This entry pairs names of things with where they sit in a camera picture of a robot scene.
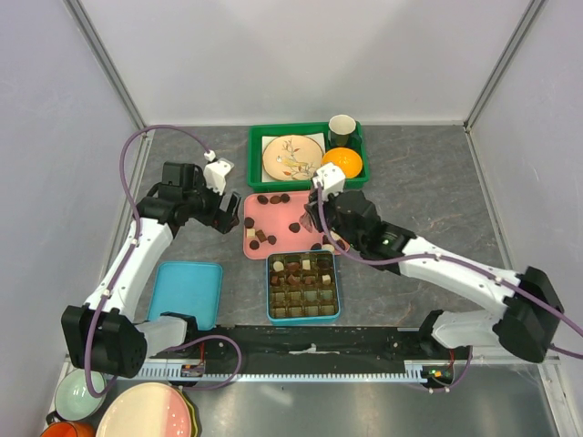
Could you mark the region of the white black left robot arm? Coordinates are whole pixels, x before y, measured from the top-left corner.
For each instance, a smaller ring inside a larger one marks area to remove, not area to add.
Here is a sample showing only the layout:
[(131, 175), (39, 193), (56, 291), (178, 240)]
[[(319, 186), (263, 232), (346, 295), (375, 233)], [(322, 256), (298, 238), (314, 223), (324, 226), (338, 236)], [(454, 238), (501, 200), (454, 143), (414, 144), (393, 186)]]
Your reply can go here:
[(68, 355), (78, 369), (133, 378), (144, 361), (172, 350), (189, 358), (199, 350), (203, 323), (192, 310), (164, 310), (135, 323), (140, 296), (159, 258), (190, 220), (229, 233), (240, 220), (241, 197), (224, 199), (233, 165), (224, 158), (205, 167), (167, 162), (162, 179), (137, 204), (128, 236), (105, 277), (80, 306), (61, 317)]

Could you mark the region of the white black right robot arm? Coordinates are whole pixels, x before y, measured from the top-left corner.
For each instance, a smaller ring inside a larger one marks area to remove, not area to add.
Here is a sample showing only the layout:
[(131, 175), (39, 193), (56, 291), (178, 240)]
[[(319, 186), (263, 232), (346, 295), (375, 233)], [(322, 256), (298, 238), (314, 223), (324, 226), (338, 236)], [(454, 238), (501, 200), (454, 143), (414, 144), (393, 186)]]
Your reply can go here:
[(542, 362), (552, 348), (564, 308), (548, 275), (498, 269), (441, 249), (382, 220), (361, 191), (324, 195), (316, 188), (308, 210), (316, 228), (345, 241), (342, 254), (379, 270), (423, 280), (478, 305), (433, 310), (417, 335), (418, 350), (438, 358), (448, 349), (500, 346), (523, 361)]

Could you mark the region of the pink chocolate tray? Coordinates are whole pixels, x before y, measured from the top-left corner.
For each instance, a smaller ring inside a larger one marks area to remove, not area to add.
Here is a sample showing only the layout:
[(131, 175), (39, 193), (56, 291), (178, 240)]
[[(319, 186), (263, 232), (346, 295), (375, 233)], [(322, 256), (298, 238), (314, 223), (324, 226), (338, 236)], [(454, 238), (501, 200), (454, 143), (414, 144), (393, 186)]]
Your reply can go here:
[[(281, 202), (281, 194), (287, 193), (291, 200), (288, 203)], [(255, 232), (262, 230), (267, 237), (266, 241), (259, 241), (247, 237), (247, 228), (243, 225), (242, 250), (248, 259), (266, 259), (271, 254), (283, 252), (297, 252), (317, 249), (328, 246), (329, 240), (323, 233), (308, 232), (299, 222), (304, 212), (304, 205), (308, 201), (309, 191), (288, 191), (265, 194), (251, 194), (243, 203), (242, 225), (245, 218), (252, 218)], [(275, 236), (277, 242), (271, 245), (269, 236)], [(250, 248), (251, 241), (258, 241), (260, 247), (256, 250)]]

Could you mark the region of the metal tongs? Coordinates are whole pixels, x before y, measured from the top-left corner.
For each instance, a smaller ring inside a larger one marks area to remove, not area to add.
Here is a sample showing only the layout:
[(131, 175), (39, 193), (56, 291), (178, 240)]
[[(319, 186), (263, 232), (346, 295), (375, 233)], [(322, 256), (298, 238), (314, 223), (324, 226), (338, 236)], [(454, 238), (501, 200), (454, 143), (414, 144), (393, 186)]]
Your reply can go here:
[(304, 212), (299, 222), (308, 232), (321, 232), (322, 225), (319, 217), (318, 203), (311, 201), (304, 206)]

